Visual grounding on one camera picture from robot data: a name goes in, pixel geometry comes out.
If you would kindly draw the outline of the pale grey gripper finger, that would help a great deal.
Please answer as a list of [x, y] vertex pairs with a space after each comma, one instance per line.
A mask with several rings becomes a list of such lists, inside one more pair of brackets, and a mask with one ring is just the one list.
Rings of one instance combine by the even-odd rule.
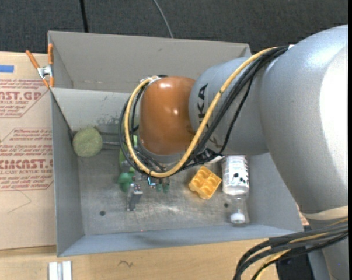
[[141, 186], [139, 184], [132, 183], [129, 187], [129, 191], [127, 194], [126, 210], [135, 211], [136, 205], [139, 203], [142, 196], [143, 191], [141, 189]]

